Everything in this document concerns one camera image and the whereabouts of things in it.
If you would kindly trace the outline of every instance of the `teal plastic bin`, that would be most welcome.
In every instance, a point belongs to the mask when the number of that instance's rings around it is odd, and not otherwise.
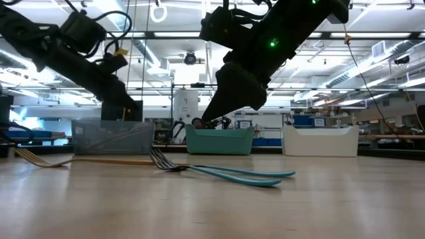
[[[253,137],[253,127],[220,130],[186,125],[187,151],[192,154],[249,155]]]

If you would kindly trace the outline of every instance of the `yellow tag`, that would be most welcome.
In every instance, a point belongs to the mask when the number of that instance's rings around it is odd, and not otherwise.
[[[120,48],[117,51],[115,51],[114,56],[119,55],[119,54],[121,54],[123,56],[127,56],[128,50],[124,50],[124,49]]]

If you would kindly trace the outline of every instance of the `person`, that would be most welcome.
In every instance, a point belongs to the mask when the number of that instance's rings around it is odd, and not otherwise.
[[[193,118],[192,119],[192,125],[195,127],[195,129],[203,129],[204,125],[202,123],[201,118]]]

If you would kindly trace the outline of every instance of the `ceiling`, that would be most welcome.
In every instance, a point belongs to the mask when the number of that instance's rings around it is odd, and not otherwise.
[[[77,9],[81,9],[80,0],[71,1]],[[251,0],[236,0],[238,8],[250,11],[255,14],[264,14],[266,6],[256,6]],[[353,8],[349,11],[349,22],[346,24],[347,30],[350,31],[367,31],[367,32],[412,32],[424,31],[425,22],[423,16],[425,14],[425,5],[423,0],[412,1],[415,7],[407,10],[410,1],[403,0],[353,0]],[[93,0],[85,1],[87,4],[86,11],[89,17],[97,17],[104,13],[104,10],[117,4],[122,6],[122,9],[127,11],[133,19],[133,29],[135,31],[199,31],[201,29],[200,21],[205,11],[214,11],[218,6],[222,5],[222,1],[216,0],[162,0],[161,5],[166,6],[167,16],[160,23],[156,23],[149,15],[149,3],[155,7],[154,0]],[[23,2],[14,5],[12,9],[23,14],[30,20],[37,23],[50,23],[61,25],[67,19],[68,15],[72,12],[71,8],[61,0],[24,0]],[[161,18],[163,9],[155,10],[155,17]],[[118,31],[117,26],[113,24],[108,18],[99,21],[101,25],[108,31]],[[324,21],[316,31],[343,31],[343,25],[332,25],[328,21]],[[372,46],[380,42],[380,40],[352,40],[351,50],[357,60],[371,53]],[[4,40],[0,41],[0,47],[3,51],[15,55],[20,58],[19,54]],[[197,58],[209,58],[210,68],[212,73],[217,71],[222,65],[223,56],[229,49],[215,43],[206,44],[203,40],[198,39],[173,39],[173,40],[147,40],[146,45],[152,53],[158,58],[166,58],[170,62],[170,69],[178,69],[184,67],[182,64],[182,56],[188,51],[193,51]],[[146,72],[149,68],[145,63],[143,64],[143,55],[136,49],[130,40],[123,40],[122,48],[129,50],[127,59],[129,66],[118,70],[118,76],[124,82],[129,82],[132,87],[141,87],[142,81],[145,82],[144,87],[170,87],[170,76],[151,75]],[[348,65],[353,63],[347,45],[342,40],[307,40],[297,50],[297,56],[292,60],[286,62],[284,67],[281,67],[272,76],[272,82],[269,87],[271,88],[314,88],[320,87],[323,81],[326,81],[329,76],[340,72]],[[363,72],[368,81],[377,80],[387,76],[395,70],[402,70],[423,62],[425,56],[424,47],[417,47],[408,52],[411,57],[410,64],[393,66],[390,69],[388,61],[380,62],[370,70]],[[99,51],[93,58],[99,58],[103,55]],[[199,73],[197,80],[199,82],[208,82],[206,65],[204,61],[202,64],[196,66],[197,68],[189,68],[190,71]],[[38,78],[43,78],[44,75],[37,75]],[[4,80],[0,78],[3,87],[18,86],[14,92],[10,94],[16,96],[35,97],[40,94],[40,90],[32,91],[32,94],[23,94],[20,91],[22,87],[43,85],[43,81],[31,82],[28,80],[16,79],[16,82]],[[211,83],[214,83],[214,74],[212,74]],[[394,84],[392,81],[385,82],[375,86],[377,88],[386,88],[389,84]],[[335,88],[359,88],[364,85],[363,80],[352,78],[341,85],[336,85]],[[60,92],[52,92],[46,89],[44,92],[50,94],[64,94]],[[277,92],[272,94],[274,96],[294,96],[299,90]],[[83,102],[91,104],[87,92],[84,95],[83,91],[77,91],[78,95],[85,98]],[[140,91],[133,91],[132,94],[140,95]],[[166,96],[170,94],[170,90],[148,90],[143,93],[144,95],[152,96]],[[332,98],[338,96],[335,93],[331,94],[318,94],[314,100],[322,100],[323,98]]]

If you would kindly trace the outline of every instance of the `clear plastic bin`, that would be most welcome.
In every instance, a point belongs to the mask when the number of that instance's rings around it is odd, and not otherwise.
[[[187,151],[193,154],[249,155],[254,128],[220,130],[195,129],[186,125]]]
[[[72,121],[75,155],[148,155],[155,125],[136,121]]]

